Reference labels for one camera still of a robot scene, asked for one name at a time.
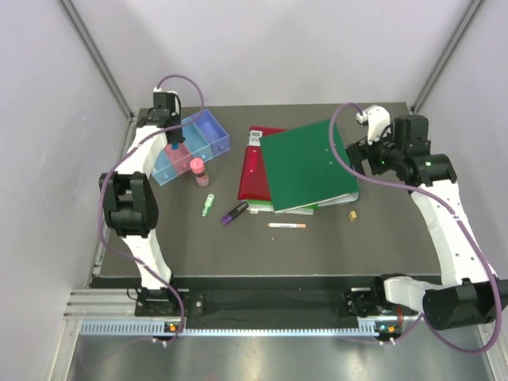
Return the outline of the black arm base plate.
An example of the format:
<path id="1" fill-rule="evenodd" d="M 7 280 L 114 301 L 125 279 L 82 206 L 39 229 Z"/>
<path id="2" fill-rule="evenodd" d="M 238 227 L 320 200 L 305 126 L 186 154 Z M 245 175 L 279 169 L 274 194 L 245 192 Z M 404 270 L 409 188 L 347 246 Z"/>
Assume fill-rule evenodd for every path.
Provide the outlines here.
<path id="1" fill-rule="evenodd" d="M 352 328 L 359 318 L 395 319 L 375 306 L 369 275 L 177 276 L 179 312 L 187 328 Z"/>

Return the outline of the pink drawer box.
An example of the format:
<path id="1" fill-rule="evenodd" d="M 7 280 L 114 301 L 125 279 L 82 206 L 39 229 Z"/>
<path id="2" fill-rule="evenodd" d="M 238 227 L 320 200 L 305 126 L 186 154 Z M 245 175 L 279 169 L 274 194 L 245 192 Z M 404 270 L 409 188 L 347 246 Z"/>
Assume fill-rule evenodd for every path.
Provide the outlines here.
<path id="1" fill-rule="evenodd" d="M 191 161 L 198 157 L 197 154 L 192 154 L 185 144 L 179 144 L 176 149 L 173 149 L 169 144 L 164 151 L 177 175 L 189 171 L 191 169 Z"/>

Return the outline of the purple drawer box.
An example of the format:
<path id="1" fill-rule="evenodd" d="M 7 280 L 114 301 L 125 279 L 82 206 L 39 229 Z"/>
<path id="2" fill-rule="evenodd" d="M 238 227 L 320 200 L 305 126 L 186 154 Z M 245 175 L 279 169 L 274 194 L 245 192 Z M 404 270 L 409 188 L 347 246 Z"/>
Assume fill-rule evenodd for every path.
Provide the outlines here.
<path id="1" fill-rule="evenodd" d="M 195 125 L 210 144 L 214 157 L 220 156 L 230 150 L 231 141 L 229 134 L 208 109 L 202 111 Z"/>

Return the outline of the green spiral notebook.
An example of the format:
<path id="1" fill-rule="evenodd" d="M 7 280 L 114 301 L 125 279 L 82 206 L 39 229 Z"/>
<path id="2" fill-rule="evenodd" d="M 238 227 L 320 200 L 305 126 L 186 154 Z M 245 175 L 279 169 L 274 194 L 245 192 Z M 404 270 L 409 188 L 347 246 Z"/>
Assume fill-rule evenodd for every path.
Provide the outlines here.
<path id="1" fill-rule="evenodd" d="M 314 208 L 309 207 L 309 206 L 294 208 L 294 209 L 290 209 L 290 210 L 275 211 L 271 201 L 247 199 L 246 202 L 248 204 L 248 211 L 251 214 L 258 214 L 261 212 L 275 213 L 275 214 L 298 214 L 298 215 L 308 215 L 308 216 L 311 216 L 314 214 Z"/>

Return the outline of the black purple highlighter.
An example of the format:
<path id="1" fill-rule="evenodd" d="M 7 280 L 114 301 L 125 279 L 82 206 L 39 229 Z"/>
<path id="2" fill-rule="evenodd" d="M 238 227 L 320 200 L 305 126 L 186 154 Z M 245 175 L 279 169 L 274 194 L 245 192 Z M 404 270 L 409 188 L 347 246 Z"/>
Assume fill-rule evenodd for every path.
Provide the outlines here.
<path id="1" fill-rule="evenodd" d="M 231 221 L 239 217 L 248 208 L 249 204 L 246 201 L 241 202 L 239 205 L 235 206 L 232 210 L 230 210 L 227 214 L 225 214 L 221 218 L 221 223 L 223 225 L 228 225 Z"/>

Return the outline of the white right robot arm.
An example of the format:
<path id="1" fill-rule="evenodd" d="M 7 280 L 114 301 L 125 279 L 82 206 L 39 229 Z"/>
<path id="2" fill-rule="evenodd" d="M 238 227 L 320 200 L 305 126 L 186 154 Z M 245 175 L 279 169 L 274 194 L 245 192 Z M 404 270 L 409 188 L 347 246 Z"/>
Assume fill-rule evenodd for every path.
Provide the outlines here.
<path id="1" fill-rule="evenodd" d="M 246 156 L 214 161 L 209 213 L 203 190 L 179 187 L 167 246 L 189 274 L 372 274 L 380 314 L 401 304 L 436 330 L 487 323 L 493 291 L 455 172 L 430 154 L 427 131 L 409 115 L 351 146 L 329 120 L 265 133 Z"/>

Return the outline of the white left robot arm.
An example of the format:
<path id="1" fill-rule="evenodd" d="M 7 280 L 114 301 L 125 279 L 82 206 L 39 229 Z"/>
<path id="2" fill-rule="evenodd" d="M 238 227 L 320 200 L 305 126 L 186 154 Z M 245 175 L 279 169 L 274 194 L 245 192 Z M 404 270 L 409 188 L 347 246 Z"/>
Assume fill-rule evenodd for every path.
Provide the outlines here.
<path id="1" fill-rule="evenodd" d="M 158 155 L 167 146 L 164 128 L 181 122 L 181 102 L 174 91 L 155 89 L 153 106 L 141 109 L 129 157 L 110 178 L 102 174 L 105 186 L 102 210 L 107 226 L 127 245 L 140 272 L 137 287 L 137 316 L 163 316 L 179 312 L 180 297 L 168 286 L 171 269 L 166 264 L 156 237 L 159 209 L 150 185 Z"/>

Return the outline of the red clip folder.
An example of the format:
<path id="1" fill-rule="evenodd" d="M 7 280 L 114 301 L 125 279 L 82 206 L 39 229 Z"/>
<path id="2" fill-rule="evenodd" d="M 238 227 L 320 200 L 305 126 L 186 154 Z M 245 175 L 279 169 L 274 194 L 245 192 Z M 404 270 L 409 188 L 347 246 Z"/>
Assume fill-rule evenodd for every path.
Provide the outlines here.
<path id="1" fill-rule="evenodd" d="M 250 127 L 238 190 L 239 199 L 271 201 L 260 139 L 282 132 L 285 132 L 285 129 L 263 126 Z"/>

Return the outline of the green ring binder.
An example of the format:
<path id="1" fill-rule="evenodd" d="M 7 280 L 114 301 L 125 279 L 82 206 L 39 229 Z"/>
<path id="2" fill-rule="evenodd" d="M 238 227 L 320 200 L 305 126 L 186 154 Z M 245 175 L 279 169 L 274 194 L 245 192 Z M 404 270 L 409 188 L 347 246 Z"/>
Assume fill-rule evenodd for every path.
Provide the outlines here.
<path id="1" fill-rule="evenodd" d="M 329 143 L 329 121 L 318 121 L 260 139 L 271 203 L 275 211 L 314 209 L 356 202 L 358 179 L 346 171 L 349 159 L 339 133 Z"/>

